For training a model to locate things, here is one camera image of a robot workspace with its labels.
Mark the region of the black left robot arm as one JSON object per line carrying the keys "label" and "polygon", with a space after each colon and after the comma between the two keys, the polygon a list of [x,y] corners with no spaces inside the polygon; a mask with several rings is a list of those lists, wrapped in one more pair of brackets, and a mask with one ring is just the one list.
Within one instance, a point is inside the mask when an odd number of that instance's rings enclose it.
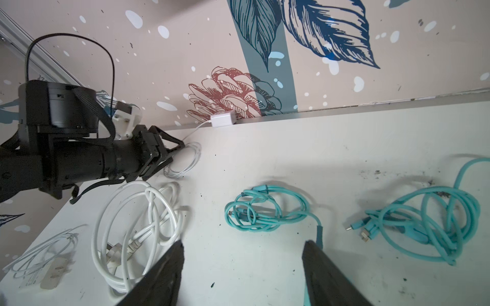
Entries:
{"label": "black left robot arm", "polygon": [[71,202],[91,189],[147,180],[172,163],[185,143],[156,126],[138,124],[116,137],[111,116],[92,89],[27,79],[19,87],[17,132],[1,145],[1,199],[38,189]]}

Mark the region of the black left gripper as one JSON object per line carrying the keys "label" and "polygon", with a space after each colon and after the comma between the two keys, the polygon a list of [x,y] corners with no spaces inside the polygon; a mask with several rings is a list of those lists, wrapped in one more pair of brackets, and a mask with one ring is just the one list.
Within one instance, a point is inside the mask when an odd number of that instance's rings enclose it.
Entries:
{"label": "black left gripper", "polygon": [[111,149],[111,179],[126,182],[141,178],[146,181],[173,162],[173,156],[185,148],[182,140],[157,126],[139,124],[129,140],[116,140]]}

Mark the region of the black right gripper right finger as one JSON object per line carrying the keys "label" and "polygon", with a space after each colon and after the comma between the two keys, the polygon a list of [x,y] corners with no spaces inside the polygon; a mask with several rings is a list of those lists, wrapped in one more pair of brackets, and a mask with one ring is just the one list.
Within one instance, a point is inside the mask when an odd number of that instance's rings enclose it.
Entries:
{"label": "black right gripper right finger", "polygon": [[304,305],[370,305],[342,271],[312,240],[302,252],[305,272]]}

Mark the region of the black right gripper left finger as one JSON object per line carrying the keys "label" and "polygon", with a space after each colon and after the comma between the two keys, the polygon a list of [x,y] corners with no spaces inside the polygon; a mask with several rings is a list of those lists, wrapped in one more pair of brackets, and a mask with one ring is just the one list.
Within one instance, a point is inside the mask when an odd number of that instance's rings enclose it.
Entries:
{"label": "black right gripper left finger", "polygon": [[185,262],[184,251],[182,242],[175,242],[117,305],[177,305]]}

